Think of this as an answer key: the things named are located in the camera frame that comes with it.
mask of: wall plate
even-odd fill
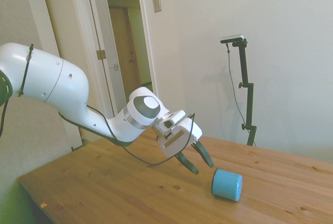
[[[160,11],[162,11],[161,0],[152,0],[152,4],[154,6],[154,12],[160,12]]]

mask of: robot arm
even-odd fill
[[[213,166],[198,140],[202,135],[198,125],[185,117],[184,111],[170,113],[145,87],[132,92],[128,104],[117,116],[106,119],[87,107],[88,80],[84,72],[59,57],[38,49],[29,53],[29,47],[19,44],[5,44],[0,47],[0,76],[0,104],[11,94],[50,104],[66,121],[123,147],[151,126],[166,156],[175,155],[197,174],[195,166],[181,153],[186,145],[192,145]]]

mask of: door frame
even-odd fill
[[[92,90],[96,95],[99,110],[103,112],[107,118],[112,118],[116,116],[118,110],[109,69],[104,70],[104,67],[108,67],[107,60],[104,59],[103,64],[97,58],[96,51],[99,49],[104,50],[104,43],[95,0],[73,0],[73,3],[76,9],[82,41],[84,43],[86,62],[92,77]]]
[[[97,104],[101,112],[105,112],[107,116],[112,117],[112,109],[110,105],[110,98],[107,94],[107,90],[110,91],[111,102],[113,105],[113,111],[115,115],[117,114],[117,106],[116,100],[114,97],[114,91],[112,89],[111,83],[111,76],[108,69],[108,63],[105,59],[105,74],[103,70],[103,65],[101,64],[100,60],[97,59],[96,51],[99,50],[99,47],[104,50],[104,42],[103,37],[101,34],[101,27],[98,19],[98,12],[96,7],[95,0],[91,1],[91,8],[89,0],[73,0],[74,6],[76,9],[79,28],[82,35],[82,41],[85,47],[86,53],[86,61],[89,66],[89,72],[92,77],[92,89],[96,95]],[[153,62],[153,53],[151,48],[151,37],[148,27],[148,18],[147,18],[147,6],[145,0],[139,0],[140,7],[141,7],[141,14],[143,19],[143,26],[144,26],[144,33],[145,33],[145,40],[146,40],[146,47],[147,47],[147,54],[148,54],[148,62],[149,62],[149,69],[151,75],[151,83],[153,87],[153,92],[158,96],[157,90],[157,83],[156,83],[156,74],[155,74],[155,66]]]

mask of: wood grain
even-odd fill
[[[333,164],[202,137],[207,166],[191,147],[194,175],[177,159],[149,166],[101,139],[18,180],[54,223],[333,223]],[[165,159],[149,129],[130,147]],[[238,202],[212,196],[216,168],[241,174]]]

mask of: blue cylinder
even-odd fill
[[[212,181],[212,195],[238,201],[242,181],[241,175],[217,168]]]

